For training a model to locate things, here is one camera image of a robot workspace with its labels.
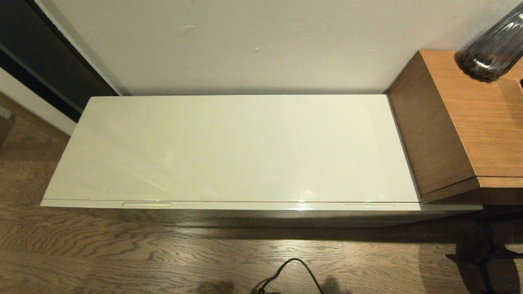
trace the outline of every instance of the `black cable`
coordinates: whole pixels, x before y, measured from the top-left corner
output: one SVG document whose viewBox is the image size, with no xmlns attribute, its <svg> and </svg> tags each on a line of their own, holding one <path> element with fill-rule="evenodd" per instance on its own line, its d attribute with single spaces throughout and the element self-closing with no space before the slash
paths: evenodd
<svg viewBox="0 0 523 294">
<path fill-rule="evenodd" d="M 307 271 L 309 272 L 309 274 L 311 275 L 312 279 L 314 280 L 314 283 L 316 284 L 316 287 L 318 287 L 318 290 L 320 291 L 321 294 L 325 294 L 322 290 L 322 287 L 320 287 L 320 284 L 318 284 L 318 281 L 316 280 L 316 277 L 314 276 L 314 274 L 312 273 L 311 269 L 307 266 L 307 264 L 299 259 L 299 258 L 291 258 L 289 259 L 288 261 L 284 262 L 280 268 L 278 268 L 278 270 L 276 271 L 276 273 L 267 279 L 267 281 L 265 281 L 265 283 L 263 284 L 263 286 L 261 288 L 258 289 L 258 294 L 265 294 L 265 286 L 267 286 L 271 281 L 275 280 L 279 275 L 280 275 L 280 272 L 281 270 L 291 261 L 299 261 L 301 262 L 301 264 L 307 269 Z"/>
</svg>

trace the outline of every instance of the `wooden side table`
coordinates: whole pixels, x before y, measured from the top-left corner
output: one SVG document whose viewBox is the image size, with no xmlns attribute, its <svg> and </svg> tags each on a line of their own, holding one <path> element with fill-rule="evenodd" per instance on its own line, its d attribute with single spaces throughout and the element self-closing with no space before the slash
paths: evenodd
<svg viewBox="0 0 523 294">
<path fill-rule="evenodd" d="M 388 95 L 424 202 L 523 204 L 522 63 L 498 81 L 418 51 Z"/>
</svg>

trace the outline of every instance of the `wooden floor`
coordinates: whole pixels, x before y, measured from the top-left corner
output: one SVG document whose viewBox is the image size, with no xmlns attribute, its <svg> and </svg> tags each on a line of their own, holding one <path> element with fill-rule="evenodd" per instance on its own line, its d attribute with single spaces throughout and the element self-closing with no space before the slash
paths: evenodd
<svg viewBox="0 0 523 294">
<path fill-rule="evenodd" d="M 445 258 L 485 242 L 466 218 L 384 229 L 204 228 L 39 207 L 63 149 L 20 119 L 0 149 L 0 293 L 250 293 L 291 257 L 330 294 L 481 292 L 475 268 Z M 517 251 L 522 228 L 494 226 Z M 523 260 L 491 273 L 499 290 L 520 293 Z M 299 264 L 267 290 L 316 293 Z"/>
</svg>

